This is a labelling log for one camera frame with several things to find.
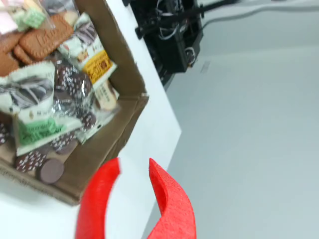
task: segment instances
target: cable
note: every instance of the cable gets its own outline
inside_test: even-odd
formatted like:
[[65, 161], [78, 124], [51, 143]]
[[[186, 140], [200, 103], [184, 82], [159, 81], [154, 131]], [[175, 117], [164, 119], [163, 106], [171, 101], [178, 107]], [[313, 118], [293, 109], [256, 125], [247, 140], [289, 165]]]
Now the cable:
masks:
[[[162, 2], [162, 0], [158, 0], [157, 1], [157, 4], [156, 4], [156, 8], [155, 8], [155, 11], [157, 12], [158, 14], [158, 20], [160, 20], [160, 17], [161, 16], [173, 16], [174, 14], [171, 13], [171, 12], [163, 12], [162, 10], [159, 9], [159, 4]], [[174, 6], [174, 10], [176, 12], [179, 12], [179, 11], [184, 11], [184, 6], [182, 4], [182, 1], [181, 0], [175, 0], [175, 6]], [[179, 28], [179, 23], [176, 25], [175, 28], [171, 29], [171, 28], [164, 28], [164, 27], [160, 27], [159, 28], [159, 38], [161, 40], [169, 40], [171, 39], [175, 34], [176, 32], [178, 31], [178, 28]], [[180, 28], [180, 32], [183, 32], [185, 31], [187, 28], [187, 21], [185, 21], [185, 24]], [[163, 31], [166, 30], [166, 31], [173, 31], [170, 35], [167, 35], [167, 36], [164, 36], [163, 34]]]
[[[319, 5], [314, 5], [314, 6], [281, 6], [279, 8], [277, 6], [268, 6], [268, 7], [264, 7], [264, 8], [255, 9], [254, 11], [246, 12], [246, 13], [243, 13], [241, 15], [225, 16], [225, 17], [221, 17], [221, 18], [211, 19], [211, 20], [208, 20], [202, 26], [202, 28], [200, 28], [198, 31], [196, 31], [192, 36], [188, 36], [188, 37], [183, 38], [183, 40], [175, 41], [172, 44], [168, 44], [166, 47], [162, 47], [161, 50], [169, 49], [169, 48], [175, 46], [178, 43], [185, 42], [185, 41], [187, 41], [189, 39], [192, 39], [194, 35], [198, 34], [201, 31], [203, 31], [206, 27], [208, 27], [212, 23], [221, 22], [221, 21], [232, 21], [232, 20], [243, 19], [243, 18], [246, 18], [246, 17], [249, 17], [249, 16], [253, 16], [253, 15], [255, 15], [257, 13], [260, 13], [260, 12], [268, 12], [268, 11], [274, 11], [274, 12], [317, 12], [317, 11], [319, 11]], [[193, 24], [195, 22], [198, 22], [198, 19], [194, 19], [192, 21], [189, 21], [188, 24], [191, 25], [191, 24]]]

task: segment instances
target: biscuit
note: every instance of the biscuit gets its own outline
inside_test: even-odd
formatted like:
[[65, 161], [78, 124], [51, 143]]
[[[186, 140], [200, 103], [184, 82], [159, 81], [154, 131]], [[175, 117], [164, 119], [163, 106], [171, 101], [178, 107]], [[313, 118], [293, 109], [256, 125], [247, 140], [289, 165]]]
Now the biscuit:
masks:
[[46, 160], [46, 154], [35, 150], [24, 155], [21, 155], [15, 160], [15, 168], [20, 172], [33, 171], [34, 169], [41, 167]]
[[19, 41], [19, 45], [35, 60], [45, 58], [73, 33], [73, 28], [59, 14], [53, 15], [51, 21], [55, 28], [33, 29]]
[[56, 158], [48, 159], [40, 168], [38, 178], [46, 184], [57, 182], [64, 172], [64, 164]]
[[0, 52], [0, 76], [7, 76], [10, 72], [19, 69], [19, 63], [8, 54]]
[[36, 61], [33, 61], [31, 57], [29, 57], [26, 52], [20, 47], [19, 45], [15, 46], [13, 50], [14, 55], [24, 64], [31, 65], [34, 64]]
[[15, 32], [0, 36], [0, 52], [10, 52], [18, 44], [23, 35], [23, 32]]

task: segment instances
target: chocolate cookie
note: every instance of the chocolate cookie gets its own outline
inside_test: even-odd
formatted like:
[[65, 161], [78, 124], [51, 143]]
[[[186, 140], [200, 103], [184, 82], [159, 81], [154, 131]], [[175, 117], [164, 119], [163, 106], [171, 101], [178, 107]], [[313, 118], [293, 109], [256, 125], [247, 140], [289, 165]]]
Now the chocolate cookie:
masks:
[[47, 144], [41, 146], [40, 148], [37, 148], [36, 150], [39, 151], [42, 154], [46, 154], [47, 155], [52, 150], [52, 148], [51, 148], [50, 144], [47, 143]]
[[40, 168], [38, 177], [43, 183], [57, 182], [64, 172], [64, 164], [56, 158], [48, 159]]
[[0, 145], [4, 144], [10, 136], [10, 132], [7, 127], [0, 123]]
[[91, 111], [79, 111], [77, 118], [83, 123], [83, 129], [91, 129], [96, 123], [96, 117]]
[[53, 15], [53, 29], [33, 29], [24, 35], [19, 45], [35, 60], [42, 60], [73, 33], [73, 28], [59, 14]]
[[15, 168], [20, 172], [28, 172], [40, 167], [44, 160], [46, 159], [46, 154], [39, 152], [38, 150], [31, 151], [24, 155], [21, 155], [15, 160]]
[[0, 36], [0, 52], [10, 52], [18, 44], [23, 35], [23, 32], [15, 32]]
[[67, 146], [64, 146], [55, 152], [59, 155], [65, 155], [71, 153], [77, 145], [77, 140], [73, 139]]
[[68, 132], [53, 140], [50, 145], [54, 149], [54, 151], [59, 151], [62, 148], [68, 146], [74, 138], [74, 132]]
[[19, 63], [11, 56], [0, 52], [0, 76], [7, 76], [10, 72], [19, 69]]
[[65, 89], [66, 80], [73, 74], [74, 67], [71, 65], [60, 64], [55, 68], [55, 86]]

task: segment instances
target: white wall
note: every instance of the white wall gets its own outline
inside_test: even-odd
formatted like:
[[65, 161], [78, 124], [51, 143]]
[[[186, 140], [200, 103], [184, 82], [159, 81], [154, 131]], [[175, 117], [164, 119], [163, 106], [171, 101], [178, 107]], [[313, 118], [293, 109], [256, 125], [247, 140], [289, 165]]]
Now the white wall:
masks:
[[[199, 2], [208, 3], [211, 0], [201, 0]], [[270, 0], [256, 0], [255, 2], [267, 3]], [[201, 43], [201, 55], [211, 56], [282, 47], [318, 45], [319, 0], [306, 1], [300, 6], [306, 7], [307, 5], [317, 7], [311, 8], [313, 12], [264, 11], [242, 19], [212, 23], [204, 30], [205, 36]], [[222, 9], [206, 13], [203, 23], [216, 18], [221, 11]]]
[[319, 48], [201, 58], [167, 94], [199, 239], [319, 238]]

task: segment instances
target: snack package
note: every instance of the snack package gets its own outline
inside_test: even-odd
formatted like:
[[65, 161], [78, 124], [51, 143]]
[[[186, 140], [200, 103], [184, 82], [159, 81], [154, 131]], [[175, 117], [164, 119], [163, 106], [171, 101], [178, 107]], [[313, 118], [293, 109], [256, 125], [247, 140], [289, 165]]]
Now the snack package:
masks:
[[116, 69], [116, 64], [110, 60], [86, 13], [78, 18], [73, 35], [58, 50], [78, 70], [88, 74], [100, 108], [104, 111], [115, 109], [117, 99], [110, 91], [108, 78]]
[[55, 15], [64, 11], [76, 12], [78, 15], [79, 10], [73, 0], [40, 0], [42, 6], [49, 15]]
[[65, 103], [72, 101], [78, 108], [90, 108], [93, 103], [94, 91], [89, 76], [78, 71], [58, 51], [54, 51], [46, 59], [55, 65], [54, 88], [62, 101]]
[[[87, 74], [79, 72], [59, 52], [53, 52], [47, 58], [55, 65], [54, 111], [58, 114], [74, 114], [81, 120], [83, 126], [75, 132], [78, 140], [84, 143], [102, 126], [105, 126], [120, 110], [116, 107], [102, 111], [95, 100], [94, 90]], [[119, 94], [107, 80], [111, 99], [117, 99]]]
[[41, 62], [0, 78], [0, 111], [13, 116], [17, 156], [82, 126], [79, 119], [52, 112], [55, 67]]
[[[119, 93], [113, 90], [112, 94], [117, 99]], [[88, 108], [83, 108], [77, 111], [77, 117], [81, 120], [83, 126], [80, 130], [76, 131], [76, 137], [81, 144], [84, 144], [90, 137], [92, 137], [97, 131], [99, 131], [103, 126], [107, 125], [115, 116], [115, 114], [120, 110], [117, 106], [111, 111], [103, 111], [100, 109], [98, 102], [94, 101], [90, 110]]]
[[36, 29], [54, 28], [54, 24], [39, 0], [2, 0], [1, 6], [14, 20], [18, 31], [25, 31], [29, 27]]

